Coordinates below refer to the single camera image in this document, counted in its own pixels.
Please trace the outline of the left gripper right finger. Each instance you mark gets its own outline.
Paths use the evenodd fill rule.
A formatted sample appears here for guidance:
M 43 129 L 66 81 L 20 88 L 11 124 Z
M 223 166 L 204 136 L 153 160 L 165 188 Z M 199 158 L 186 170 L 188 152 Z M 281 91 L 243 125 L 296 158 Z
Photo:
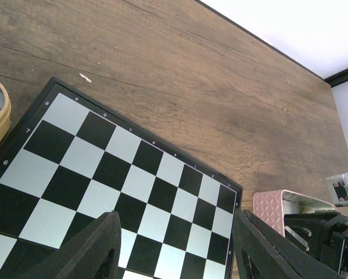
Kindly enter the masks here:
M 341 278 L 248 210 L 235 210 L 232 237 L 240 278 Z

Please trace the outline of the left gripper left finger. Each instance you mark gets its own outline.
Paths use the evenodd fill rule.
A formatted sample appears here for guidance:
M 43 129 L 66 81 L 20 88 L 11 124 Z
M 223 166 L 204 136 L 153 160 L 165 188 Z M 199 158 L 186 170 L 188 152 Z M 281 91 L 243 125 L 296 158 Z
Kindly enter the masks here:
M 18 278 L 117 278 L 121 224 L 115 211 L 105 212 L 59 250 Z

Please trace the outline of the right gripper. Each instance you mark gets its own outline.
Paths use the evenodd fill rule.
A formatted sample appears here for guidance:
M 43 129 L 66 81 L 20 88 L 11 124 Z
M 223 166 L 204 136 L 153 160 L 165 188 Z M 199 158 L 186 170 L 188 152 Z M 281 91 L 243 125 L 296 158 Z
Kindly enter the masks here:
M 340 275 L 348 273 L 348 217 L 339 212 L 284 215 L 285 237 Z

